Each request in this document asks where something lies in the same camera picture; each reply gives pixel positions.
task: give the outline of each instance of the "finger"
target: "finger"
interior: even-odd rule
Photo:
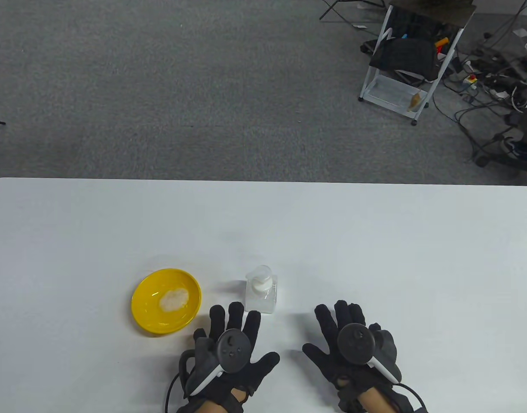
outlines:
[[[224,333],[226,328],[226,311],[221,305],[214,305],[210,309],[210,338],[214,342]]]
[[[252,350],[256,345],[256,339],[258,338],[258,331],[260,330],[260,322],[262,315],[259,311],[251,311],[246,316],[246,321],[244,321],[244,328],[242,332],[246,334],[252,345]]]
[[[242,328],[242,315],[244,314],[244,305],[238,301],[234,301],[230,304],[230,319],[227,322],[227,329],[230,328]]]
[[[322,375],[328,381],[331,381],[333,373],[330,369],[330,356],[322,352],[316,345],[310,343],[304,344],[301,350],[319,368]]]
[[[265,356],[260,358],[260,360],[256,361],[253,365],[255,377],[262,380],[264,377],[266,377],[269,373],[271,373],[271,370],[279,364],[279,361],[281,360],[281,357],[279,354],[273,352],[267,353]]]
[[[203,328],[197,328],[195,332],[193,333],[193,339],[196,341],[197,339],[206,337],[206,332]]]
[[[365,316],[363,315],[363,310],[361,309],[359,304],[350,304],[349,314],[352,318],[353,323],[365,325]]]
[[[348,303],[343,299],[336,301],[336,304],[334,304],[334,311],[336,311],[336,320],[338,320],[338,330],[342,330],[346,325],[352,322],[352,317],[349,314]]]
[[[338,338],[338,327],[332,318],[330,310],[326,305],[320,304],[315,307],[315,316],[321,326],[321,332],[327,340],[328,348],[336,348],[336,339]]]

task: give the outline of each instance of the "yellow plastic bowl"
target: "yellow plastic bowl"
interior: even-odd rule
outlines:
[[[161,298],[171,290],[183,288],[189,292],[189,301],[177,311],[163,311]],[[185,271],[167,268],[148,275],[132,296],[132,315],[150,333],[169,334],[181,330],[199,312],[202,292],[195,278]]]

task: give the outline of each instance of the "rolling cart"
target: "rolling cart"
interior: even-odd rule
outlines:
[[[460,2],[460,0],[452,0],[449,2],[449,0],[445,0],[441,4],[426,0],[392,0],[386,12],[374,53],[376,53],[380,47],[380,43],[384,39],[391,39],[393,30],[388,26],[389,18],[394,7],[430,18],[441,24],[448,24],[458,28],[458,33],[454,40],[450,42],[449,51],[441,64],[438,77],[433,81],[428,91],[407,85],[381,74],[379,69],[371,66],[368,67],[365,81],[358,98],[359,101],[362,102],[365,100],[372,102],[383,108],[402,114],[412,119],[411,124],[416,126],[423,109],[428,107],[429,101],[441,81],[441,77],[444,75],[447,66],[453,58],[455,47],[460,40],[460,36],[464,33],[466,25],[472,18],[476,7],[472,5],[471,0],[468,2]],[[416,94],[419,94],[421,97],[420,103],[416,108],[409,110],[411,99]]]

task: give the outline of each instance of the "orange object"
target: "orange object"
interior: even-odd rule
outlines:
[[[442,46],[444,46],[444,45],[448,45],[448,44],[449,44],[449,39],[448,39],[448,37],[444,37],[443,39],[441,39],[440,41],[437,41],[437,42],[435,43],[436,48],[439,48],[439,47],[442,47]]]

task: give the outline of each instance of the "vr controller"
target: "vr controller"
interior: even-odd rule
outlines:
[[[250,361],[252,346],[238,329],[226,330],[218,341],[203,337],[195,341],[195,350],[187,350],[179,358],[179,378],[186,396],[199,394],[215,377],[236,373]],[[195,358],[195,368],[187,372],[187,360]]]
[[[370,331],[362,324],[346,325],[338,334],[338,350],[348,362],[376,368],[393,384],[401,382],[401,371],[395,365],[397,348],[386,330]]]

